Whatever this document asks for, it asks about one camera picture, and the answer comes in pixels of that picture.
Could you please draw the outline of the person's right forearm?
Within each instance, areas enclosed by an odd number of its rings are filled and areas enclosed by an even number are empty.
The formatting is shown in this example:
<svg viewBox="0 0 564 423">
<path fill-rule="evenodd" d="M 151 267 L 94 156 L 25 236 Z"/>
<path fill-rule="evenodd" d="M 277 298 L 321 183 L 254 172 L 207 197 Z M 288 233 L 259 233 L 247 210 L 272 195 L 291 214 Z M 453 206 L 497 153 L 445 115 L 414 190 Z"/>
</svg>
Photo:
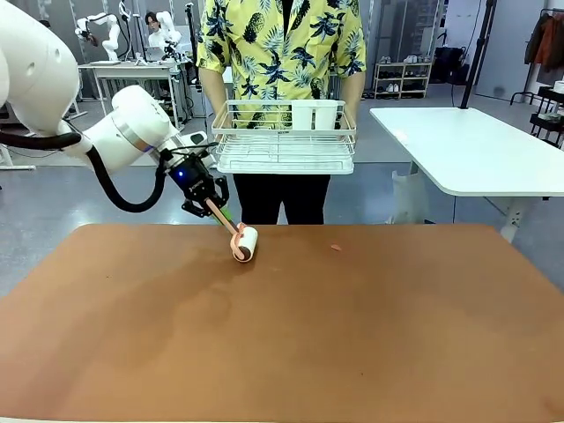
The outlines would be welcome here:
<svg viewBox="0 0 564 423">
<path fill-rule="evenodd" d="M 226 86 L 222 74 L 215 70 L 200 67 L 198 76 L 213 113 L 218 115 L 227 101 Z"/>
</svg>

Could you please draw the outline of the black utility cart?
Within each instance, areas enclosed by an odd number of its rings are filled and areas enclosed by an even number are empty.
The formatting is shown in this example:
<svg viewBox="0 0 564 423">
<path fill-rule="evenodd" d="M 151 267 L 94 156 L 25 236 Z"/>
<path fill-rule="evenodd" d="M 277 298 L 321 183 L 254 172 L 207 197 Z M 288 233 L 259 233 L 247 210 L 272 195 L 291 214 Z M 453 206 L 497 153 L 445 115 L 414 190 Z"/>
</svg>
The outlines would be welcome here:
<svg viewBox="0 0 564 423">
<path fill-rule="evenodd" d="M 539 101 L 537 111 L 530 117 L 530 134 L 564 150 L 564 80 L 556 81 L 554 86 L 541 86 L 537 93 L 514 93 L 511 105 L 517 97 L 528 98 L 530 105 L 534 100 Z"/>
</svg>

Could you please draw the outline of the hanging dark clothes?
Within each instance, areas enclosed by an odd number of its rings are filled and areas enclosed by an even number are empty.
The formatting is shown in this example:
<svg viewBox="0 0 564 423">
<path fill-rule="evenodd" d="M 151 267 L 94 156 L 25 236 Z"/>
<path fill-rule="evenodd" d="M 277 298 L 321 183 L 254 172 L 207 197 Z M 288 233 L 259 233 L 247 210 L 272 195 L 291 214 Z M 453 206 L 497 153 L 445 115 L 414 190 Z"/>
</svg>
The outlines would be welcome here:
<svg viewBox="0 0 564 423">
<path fill-rule="evenodd" d="M 564 10 L 540 14 L 525 49 L 524 63 L 538 64 L 546 71 L 564 68 Z"/>
</svg>

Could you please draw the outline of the background person white top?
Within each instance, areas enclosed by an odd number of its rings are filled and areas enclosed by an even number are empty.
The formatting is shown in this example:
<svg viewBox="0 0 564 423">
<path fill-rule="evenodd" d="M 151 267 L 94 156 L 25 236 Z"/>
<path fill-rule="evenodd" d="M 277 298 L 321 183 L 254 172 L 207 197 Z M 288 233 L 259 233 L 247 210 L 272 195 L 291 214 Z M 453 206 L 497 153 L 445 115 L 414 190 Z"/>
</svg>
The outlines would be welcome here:
<svg viewBox="0 0 564 423">
<path fill-rule="evenodd" d="M 169 39 L 171 15 L 168 11 L 148 11 L 145 14 L 145 23 L 149 28 L 149 46 L 164 49 Z"/>
</svg>

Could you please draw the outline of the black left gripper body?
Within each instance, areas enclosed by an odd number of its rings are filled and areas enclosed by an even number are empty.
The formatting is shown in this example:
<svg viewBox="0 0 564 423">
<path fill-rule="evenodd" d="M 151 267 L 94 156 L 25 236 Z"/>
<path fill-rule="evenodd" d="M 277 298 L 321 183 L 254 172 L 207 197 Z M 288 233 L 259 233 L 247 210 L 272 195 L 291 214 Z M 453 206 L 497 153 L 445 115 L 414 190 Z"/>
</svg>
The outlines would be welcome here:
<svg viewBox="0 0 564 423">
<path fill-rule="evenodd" d="M 215 180 L 195 153 L 183 155 L 169 168 L 168 175 L 184 195 L 184 206 L 206 206 L 207 200 L 221 206 Z"/>
</svg>

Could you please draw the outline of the black tripod stand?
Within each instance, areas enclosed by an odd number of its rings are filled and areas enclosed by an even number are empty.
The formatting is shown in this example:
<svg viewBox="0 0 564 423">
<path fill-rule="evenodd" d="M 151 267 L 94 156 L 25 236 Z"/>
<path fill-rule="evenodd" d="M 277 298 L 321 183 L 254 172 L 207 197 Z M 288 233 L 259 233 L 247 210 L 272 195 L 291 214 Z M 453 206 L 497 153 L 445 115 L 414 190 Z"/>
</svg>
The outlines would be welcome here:
<svg viewBox="0 0 564 423">
<path fill-rule="evenodd" d="M 494 21 L 494 14 L 498 0 L 486 0 L 486 8 L 484 12 L 484 17 L 482 20 L 482 25 L 479 32 L 479 37 L 476 42 L 476 49 L 473 55 L 470 71 L 468 73 L 468 78 L 464 87 L 464 93 L 459 105 L 460 109 L 467 109 L 468 102 L 471 96 L 472 88 L 474 87 L 476 77 L 478 74 L 478 68 L 480 66 L 481 60 L 486 52 L 486 44 L 491 32 L 491 27 Z"/>
</svg>

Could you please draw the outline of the person in yellow shirt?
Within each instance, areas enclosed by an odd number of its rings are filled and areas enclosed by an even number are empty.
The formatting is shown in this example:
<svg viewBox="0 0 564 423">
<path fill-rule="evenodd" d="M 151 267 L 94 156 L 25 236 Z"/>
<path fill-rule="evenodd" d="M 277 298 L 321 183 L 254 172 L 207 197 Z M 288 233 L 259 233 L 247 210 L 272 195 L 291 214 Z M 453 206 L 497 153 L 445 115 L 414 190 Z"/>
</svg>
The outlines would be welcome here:
<svg viewBox="0 0 564 423">
<path fill-rule="evenodd" d="M 204 0 L 197 68 L 231 70 L 237 100 L 324 100 L 366 59 L 360 0 Z"/>
</svg>

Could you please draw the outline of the black trousers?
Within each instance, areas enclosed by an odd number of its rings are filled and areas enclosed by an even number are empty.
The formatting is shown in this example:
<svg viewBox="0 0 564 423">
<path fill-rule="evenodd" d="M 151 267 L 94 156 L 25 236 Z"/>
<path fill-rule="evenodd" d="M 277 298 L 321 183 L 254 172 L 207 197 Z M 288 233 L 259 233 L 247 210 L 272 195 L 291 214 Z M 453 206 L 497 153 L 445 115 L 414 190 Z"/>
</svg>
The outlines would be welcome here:
<svg viewBox="0 0 564 423">
<path fill-rule="evenodd" d="M 284 206 L 289 225 L 323 225 L 328 174 L 233 174 L 246 225 L 276 225 Z"/>
</svg>

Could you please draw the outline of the white bag under table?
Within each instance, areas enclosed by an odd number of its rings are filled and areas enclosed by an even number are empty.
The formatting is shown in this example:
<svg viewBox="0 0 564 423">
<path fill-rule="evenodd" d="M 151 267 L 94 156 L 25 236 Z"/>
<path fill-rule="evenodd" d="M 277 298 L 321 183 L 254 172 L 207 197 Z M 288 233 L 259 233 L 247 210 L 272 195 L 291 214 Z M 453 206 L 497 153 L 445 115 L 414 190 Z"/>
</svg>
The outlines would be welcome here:
<svg viewBox="0 0 564 423">
<path fill-rule="evenodd" d="M 421 172 L 391 175 L 395 209 L 391 223 L 424 224 L 428 217 L 428 198 L 425 177 Z"/>
</svg>

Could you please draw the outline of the pink white lint roller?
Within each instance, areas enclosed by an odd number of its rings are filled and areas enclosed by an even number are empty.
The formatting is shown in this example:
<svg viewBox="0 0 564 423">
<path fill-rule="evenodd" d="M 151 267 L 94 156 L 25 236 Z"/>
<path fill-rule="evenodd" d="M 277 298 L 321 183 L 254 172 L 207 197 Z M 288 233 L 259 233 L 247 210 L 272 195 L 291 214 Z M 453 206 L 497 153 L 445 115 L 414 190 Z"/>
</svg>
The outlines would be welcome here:
<svg viewBox="0 0 564 423">
<path fill-rule="evenodd" d="M 234 259 L 239 263 L 250 262 L 254 256 L 258 240 L 257 230 L 243 223 L 235 225 L 211 199 L 207 198 L 205 203 L 211 210 L 212 215 L 217 218 L 231 234 L 230 249 Z"/>
</svg>

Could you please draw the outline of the white plastic cutlery holder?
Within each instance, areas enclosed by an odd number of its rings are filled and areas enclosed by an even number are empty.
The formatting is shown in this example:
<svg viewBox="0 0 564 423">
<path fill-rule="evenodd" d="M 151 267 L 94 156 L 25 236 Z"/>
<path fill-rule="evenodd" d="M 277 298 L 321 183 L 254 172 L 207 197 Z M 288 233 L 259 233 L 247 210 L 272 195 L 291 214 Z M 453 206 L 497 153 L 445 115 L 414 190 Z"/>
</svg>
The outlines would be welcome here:
<svg viewBox="0 0 564 423">
<path fill-rule="evenodd" d="M 293 100 L 293 130 L 333 130 L 337 119 L 337 100 Z"/>
</svg>

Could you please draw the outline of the white background workbench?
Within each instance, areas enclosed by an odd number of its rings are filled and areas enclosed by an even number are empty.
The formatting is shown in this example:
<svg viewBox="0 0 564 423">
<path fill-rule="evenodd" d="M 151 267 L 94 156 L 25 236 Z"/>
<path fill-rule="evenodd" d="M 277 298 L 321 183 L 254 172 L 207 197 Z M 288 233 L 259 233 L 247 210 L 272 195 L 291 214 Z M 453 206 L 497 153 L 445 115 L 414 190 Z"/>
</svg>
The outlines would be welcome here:
<svg viewBox="0 0 564 423">
<path fill-rule="evenodd" d="M 118 91 L 129 85 L 140 85 L 160 102 L 178 130 L 183 130 L 191 118 L 187 103 L 187 71 L 183 62 L 99 61 L 80 64 L 78 68 L 81 72 L 92 73 L 103 115 L 113 109 L 111 98 Z"/>
</svg>

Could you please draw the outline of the white wire dish rack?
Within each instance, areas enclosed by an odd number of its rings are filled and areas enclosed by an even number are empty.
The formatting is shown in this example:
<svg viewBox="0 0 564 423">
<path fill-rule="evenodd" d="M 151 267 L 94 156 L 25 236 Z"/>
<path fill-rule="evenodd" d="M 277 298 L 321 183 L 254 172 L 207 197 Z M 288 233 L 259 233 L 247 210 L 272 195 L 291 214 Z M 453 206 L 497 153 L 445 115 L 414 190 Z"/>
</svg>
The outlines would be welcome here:
<svg viewBox="0 0 564 423">
<path fill-rule="evenodd" d="M 293 130 L 292 100 L 227 100 L 211 133 L 224 174 L 351 174 L 356 125 L 338 100 L 333 130 Z"/>
</svg>

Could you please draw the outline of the person's left forearm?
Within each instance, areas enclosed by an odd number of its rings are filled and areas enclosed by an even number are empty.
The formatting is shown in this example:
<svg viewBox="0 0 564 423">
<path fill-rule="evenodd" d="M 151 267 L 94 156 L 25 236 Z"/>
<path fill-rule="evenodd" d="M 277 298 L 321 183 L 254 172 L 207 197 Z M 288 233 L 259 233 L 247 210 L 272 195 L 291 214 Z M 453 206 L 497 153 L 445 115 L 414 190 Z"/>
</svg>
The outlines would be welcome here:
<svg viewBox="0 0 564 423">
<path fill-rule="evenodd" d="M 366 72 L 356 72 L 342 79 L 341 99 L 345 103 L 346 113 L 353 119 L 357 119 L 360 100 L 364 92 Z"/>
</svg>

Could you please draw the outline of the large white table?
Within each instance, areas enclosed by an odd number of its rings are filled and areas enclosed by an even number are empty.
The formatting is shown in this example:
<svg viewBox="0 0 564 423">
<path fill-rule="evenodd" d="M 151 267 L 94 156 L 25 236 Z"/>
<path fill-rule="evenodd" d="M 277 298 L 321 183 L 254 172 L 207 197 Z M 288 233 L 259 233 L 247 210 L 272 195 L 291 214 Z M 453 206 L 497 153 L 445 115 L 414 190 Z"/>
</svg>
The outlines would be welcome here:
<svg viewBox="0 0 564 423">
<path fill-rule="evenodd" d="M 564 197 L 564 152 L 475 108 L 373 108 L 371 116 L 453 197 L 499 198 L 513 241 L 535 198 Z"/>
</svg>

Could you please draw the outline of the wooden shoe rack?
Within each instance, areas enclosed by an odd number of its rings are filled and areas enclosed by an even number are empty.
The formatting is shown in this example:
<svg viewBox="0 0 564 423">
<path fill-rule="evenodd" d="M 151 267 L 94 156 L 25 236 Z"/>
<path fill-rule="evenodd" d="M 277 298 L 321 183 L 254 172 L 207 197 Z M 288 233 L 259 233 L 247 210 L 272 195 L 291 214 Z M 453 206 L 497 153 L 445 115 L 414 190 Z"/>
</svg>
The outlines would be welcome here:
<svg viewBox="0 0 564 423">
<path fill-rule="evenodd" d="M 375 98 L 425 98 L 431 68 L 431 63 L 378 63 L 375 66 Z"/>
</svg>

